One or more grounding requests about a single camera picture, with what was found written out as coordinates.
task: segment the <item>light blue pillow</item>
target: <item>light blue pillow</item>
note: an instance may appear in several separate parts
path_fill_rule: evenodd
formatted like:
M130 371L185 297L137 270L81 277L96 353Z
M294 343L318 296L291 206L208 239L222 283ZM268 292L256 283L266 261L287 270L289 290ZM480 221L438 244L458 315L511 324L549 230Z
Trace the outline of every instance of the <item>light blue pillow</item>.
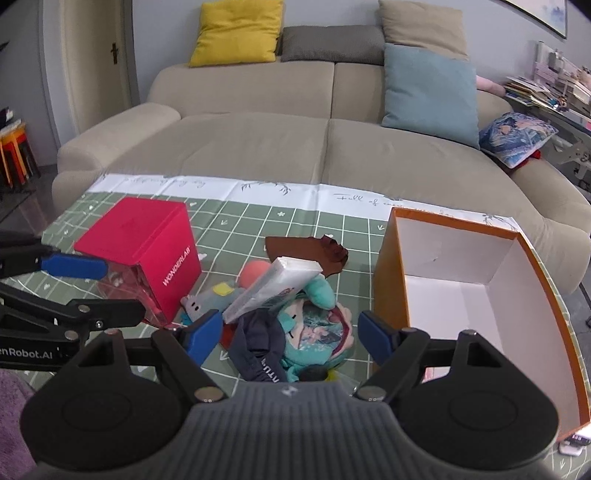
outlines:
M382 126L445 138L480 150L476 71L468 61L386 43Z

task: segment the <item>yellow pillow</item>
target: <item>yellow pillow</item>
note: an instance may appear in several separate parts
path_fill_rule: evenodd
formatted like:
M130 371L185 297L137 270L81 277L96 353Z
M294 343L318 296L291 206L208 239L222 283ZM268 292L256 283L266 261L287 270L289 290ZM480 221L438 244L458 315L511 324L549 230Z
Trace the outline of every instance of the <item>yellow pillow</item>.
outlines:
M275 61L283 0L221 0L201 6L190 67Z

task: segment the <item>printed pillow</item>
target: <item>printed pillow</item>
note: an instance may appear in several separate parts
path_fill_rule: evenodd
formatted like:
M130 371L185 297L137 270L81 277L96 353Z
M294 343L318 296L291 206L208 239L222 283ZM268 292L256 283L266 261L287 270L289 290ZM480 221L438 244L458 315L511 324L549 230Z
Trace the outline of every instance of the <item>printed pillow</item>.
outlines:
M480 148L515 168L558 133L552 125L523 113L509 112L480 132Z

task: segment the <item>framed picture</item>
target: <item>framed picture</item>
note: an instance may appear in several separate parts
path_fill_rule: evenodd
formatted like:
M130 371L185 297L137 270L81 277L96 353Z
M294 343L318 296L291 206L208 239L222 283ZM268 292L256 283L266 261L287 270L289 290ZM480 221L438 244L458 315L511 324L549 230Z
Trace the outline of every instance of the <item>framed picture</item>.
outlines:
M567 0L502 0L566 38Z

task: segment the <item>red box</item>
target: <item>red box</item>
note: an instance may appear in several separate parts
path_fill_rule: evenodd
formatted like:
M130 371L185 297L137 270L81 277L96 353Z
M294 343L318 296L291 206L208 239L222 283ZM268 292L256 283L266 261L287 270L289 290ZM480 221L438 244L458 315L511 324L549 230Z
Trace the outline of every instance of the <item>red box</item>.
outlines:
M109 298L139 298L156 326L172 322L201 274L184 203L124 198L74 248L107 260L99 288Z

